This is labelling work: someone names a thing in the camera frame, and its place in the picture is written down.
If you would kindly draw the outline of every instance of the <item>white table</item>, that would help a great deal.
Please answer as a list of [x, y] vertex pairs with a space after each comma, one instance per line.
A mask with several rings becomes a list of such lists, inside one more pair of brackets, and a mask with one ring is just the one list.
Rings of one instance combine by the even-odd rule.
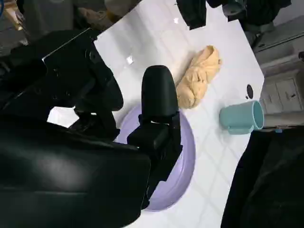
[[123, 93], [124, 107], [114, 113], [118, 127], [140, 102], [147, 67], [166, 65], [177, 82], [194, 53], [206, 45], [214, 45], [223, 60], [201, 104], [185, 111], [197, 156], [187, 192], [168, 210], [143, 212], [131, 228], [220, 227], [234, 171], [250, 135], [231, 136], [221, 130], [219, 111], [226, 105], [246, 102], [247, 84], [252, 85], [258, 100], [264, 82], [238, 21], [228, 23], [221, 8], [208, 7], [207, 26], [189, 31], [175, 4], [175, 0], [144, 0], [95, 42]]

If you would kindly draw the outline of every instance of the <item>lavender plate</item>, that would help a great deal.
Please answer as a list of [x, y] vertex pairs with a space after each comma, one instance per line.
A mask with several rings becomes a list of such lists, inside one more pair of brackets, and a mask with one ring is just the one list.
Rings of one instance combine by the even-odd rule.
[[[127, 144], [128, 135], [138, 126], [141, 105], [132, 109], [124, 118], [116, 142]], [[186, 192], [194, 172], [195, 142], [186, 116], [180, 110], [180, 132], [183, 150], [166, 182], [161, 181], [150, 198], [147, 211], [161, 211], [174, 205]]]

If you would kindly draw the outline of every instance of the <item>light blue cup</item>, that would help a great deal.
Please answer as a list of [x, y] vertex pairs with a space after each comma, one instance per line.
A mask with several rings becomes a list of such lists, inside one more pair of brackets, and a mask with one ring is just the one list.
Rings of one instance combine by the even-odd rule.
[[223, 108], [219, 122], [230, 134], [249, 134], [264, 126], [264, 113], [258, 101], [249, 101]]

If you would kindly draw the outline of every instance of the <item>black fabric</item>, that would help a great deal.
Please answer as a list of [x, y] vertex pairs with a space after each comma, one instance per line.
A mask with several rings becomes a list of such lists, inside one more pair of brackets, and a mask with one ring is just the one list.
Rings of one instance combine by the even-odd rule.
[[216, 8], [219, 7], [222, 4], [227, 4], [229, 0], [207, 0], [208, 4], [212, 7], [212, 8]]
[[177, 0], [176, 2], [190, 29], [206, 25], [206, 0]]
[[243, 206], [257, 180], [272, 135], [253, 132], [247, 149], [242, 155], [232, 181], [222, 219], [222, 228], [240, 226]]
[[304, 128], [254, 133], [232, 182], [221, 227], [303, 227]]
[[246, 23], [265, 25], [272, 22], [281, 8], [291, 5], [291, 0], [247, 0]]

